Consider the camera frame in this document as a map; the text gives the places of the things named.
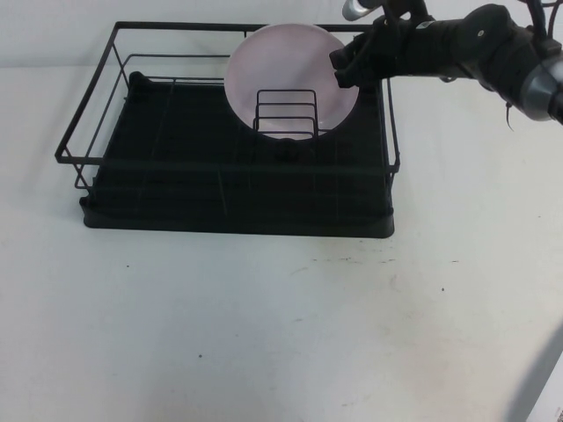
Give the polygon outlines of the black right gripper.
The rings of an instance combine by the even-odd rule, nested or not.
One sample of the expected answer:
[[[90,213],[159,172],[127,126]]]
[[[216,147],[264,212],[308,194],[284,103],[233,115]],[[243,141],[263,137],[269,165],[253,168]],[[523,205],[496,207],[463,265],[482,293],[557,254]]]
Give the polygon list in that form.
[[[444,23],[426,19],[384,18],[373,22],[365,37],[354,37],[329,54],[340,88],[365,87],[395,76],[444,76]]]

